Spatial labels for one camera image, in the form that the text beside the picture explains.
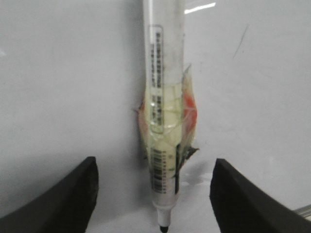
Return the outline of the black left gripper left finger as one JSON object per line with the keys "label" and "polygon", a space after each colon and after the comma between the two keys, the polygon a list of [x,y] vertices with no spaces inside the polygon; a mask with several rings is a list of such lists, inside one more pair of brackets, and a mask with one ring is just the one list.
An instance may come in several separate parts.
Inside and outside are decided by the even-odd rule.
{"label": "black left gripper left finger", "polygon": [[2,233],[84,233],[97,204],[99,173],[87,157],[45,193],[1,217]]}

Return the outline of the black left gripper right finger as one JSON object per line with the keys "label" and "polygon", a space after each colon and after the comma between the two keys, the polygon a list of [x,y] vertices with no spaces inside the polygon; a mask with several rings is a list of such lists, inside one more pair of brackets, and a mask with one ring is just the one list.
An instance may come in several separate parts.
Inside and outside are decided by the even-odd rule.
{"label": "black left gripper right finger", "polygon": [[218,158],[210,183],[210,202],[223,233],[309,233],[311,223],[285,207]]}

